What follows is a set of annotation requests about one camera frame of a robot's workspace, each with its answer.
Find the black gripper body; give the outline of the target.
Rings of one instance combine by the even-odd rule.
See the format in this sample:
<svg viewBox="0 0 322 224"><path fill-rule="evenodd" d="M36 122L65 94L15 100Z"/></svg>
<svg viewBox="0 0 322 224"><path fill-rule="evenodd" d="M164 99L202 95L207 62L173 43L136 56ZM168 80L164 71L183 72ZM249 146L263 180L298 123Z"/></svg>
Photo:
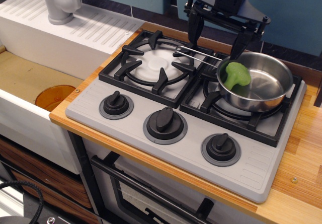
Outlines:
<svg viewBox="0 0 322 224"><path fill-rule="evenodd" d="M202 15L204 21L238 33L251 29L256 35L263 35L265 27L271 22L249 0L188 0L184 7L188 18L192 7Z"/></svg>

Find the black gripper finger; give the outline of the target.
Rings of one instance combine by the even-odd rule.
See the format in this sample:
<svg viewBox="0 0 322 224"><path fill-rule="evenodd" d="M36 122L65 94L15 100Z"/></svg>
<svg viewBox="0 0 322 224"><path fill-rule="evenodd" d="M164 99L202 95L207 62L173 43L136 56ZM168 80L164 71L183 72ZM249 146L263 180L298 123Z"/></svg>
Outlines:
<svg viewBox="0 0 322 224"><path fill-rule="evenodd" d="M247 46L254 40L256 33L251 29L244 29L237 34L237 37L230 51L230 59L238 59Z"/></svg>
<svg viewBox="0 0 322 224"><path fill-rule="evenodd" d="M197 46L199 37L204 27L204 19L202 15L192 7L188 18L188 39L192 47Z"/></svg>

